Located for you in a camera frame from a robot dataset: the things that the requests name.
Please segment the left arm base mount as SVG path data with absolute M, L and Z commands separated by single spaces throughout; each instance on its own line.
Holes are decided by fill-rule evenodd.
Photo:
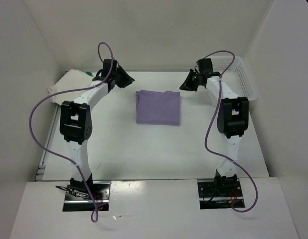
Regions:
M 110 182 L 95 182 L 91 189 L 98 211 L 109 210 L 110 186 Z M 57 188 L 65 191 L 63 212 L 91 212 L 94 210 L 93 201 L 85 189 L 83 191 L 73 189 L 70 183 L 66 187 L 57 186 Z

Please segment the white t shirt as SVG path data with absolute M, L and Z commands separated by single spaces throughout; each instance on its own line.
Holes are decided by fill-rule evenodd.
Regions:
M 48 88 L 50 95 L 62 91 L 87 88 L 91 86 L 93 77 L 79 70 L 71 69 L 54 86 Z M 64 101 L 73 101 L 84 91 L 69 92 L 51 97 L 51 102 L 62 105 Z

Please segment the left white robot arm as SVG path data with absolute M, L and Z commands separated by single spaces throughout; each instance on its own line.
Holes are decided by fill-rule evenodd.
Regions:
M 94 193 L 87 152 L 88 139 L 93 130 L 91 111 L 115 86 L 125 88 L 133 81 L 117 61 L 114 61 L 113 66 L 105 63 L 89 89 L 61 105 L 60 133 L 67 142 L 73 165 L 68 190 L 76 192 L 83 199 L 89 199 Z

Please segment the purple t shirt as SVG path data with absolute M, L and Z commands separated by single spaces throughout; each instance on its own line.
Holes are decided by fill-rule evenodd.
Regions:
M 180 125 L 180 92 L 136 91 L 136 123 Z

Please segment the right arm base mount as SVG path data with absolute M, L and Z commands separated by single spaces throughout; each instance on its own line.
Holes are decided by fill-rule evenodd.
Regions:
M 199 205 L 201 210 L 228 209 L 234 202 L 234 208 L 245 208 L 241 184 L 239 181 L 229 189 L 216 189 L 214 181 L 198 180 Z

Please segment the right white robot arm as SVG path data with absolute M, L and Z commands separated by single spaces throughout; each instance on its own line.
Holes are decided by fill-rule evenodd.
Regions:
M 197 91 L 204 86 L 217 99 L 216 125 L 223 136 L 224 147 L 222 154 L 231 158 L 224 158 L 216 169 L 213 190 L 219 196 L 231 193 L 237 185 L 238 148 L 244 132 L 249 125 L 249 101 L 240 97 L 225 82 L 219 80 L 219 72 L 208 72 L 207 75 L 190 70 L 180 90 Z

